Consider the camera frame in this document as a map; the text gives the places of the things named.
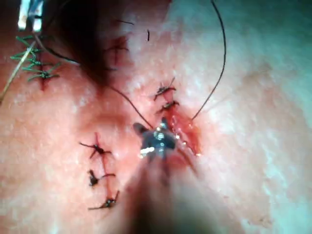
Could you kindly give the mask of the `left arm needle driver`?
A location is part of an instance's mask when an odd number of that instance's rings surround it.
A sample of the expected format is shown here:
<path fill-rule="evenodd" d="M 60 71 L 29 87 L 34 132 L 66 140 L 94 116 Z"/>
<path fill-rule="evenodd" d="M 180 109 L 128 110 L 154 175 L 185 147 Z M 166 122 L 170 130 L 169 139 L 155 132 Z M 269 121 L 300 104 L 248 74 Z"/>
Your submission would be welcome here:
<path fill-rule="evenodd" d="M 32 24 L 32 31 L 41 31 L 44 0 L 21 0 L 18 29 L 25 30 L 27 21 Z"/>

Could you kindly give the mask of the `right arm needle driver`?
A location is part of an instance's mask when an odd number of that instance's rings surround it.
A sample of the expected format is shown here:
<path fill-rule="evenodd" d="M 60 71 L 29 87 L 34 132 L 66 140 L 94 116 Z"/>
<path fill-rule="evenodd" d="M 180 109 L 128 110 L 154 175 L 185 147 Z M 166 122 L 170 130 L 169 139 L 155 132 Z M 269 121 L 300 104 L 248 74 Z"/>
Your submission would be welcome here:
<path fill-rule="evenodd" d="M 148 130 L 142 133 L 140 155 L 154 158 L 166 158 L 167 153 L 176 148 L 176 139 L 163 129 Z"/>

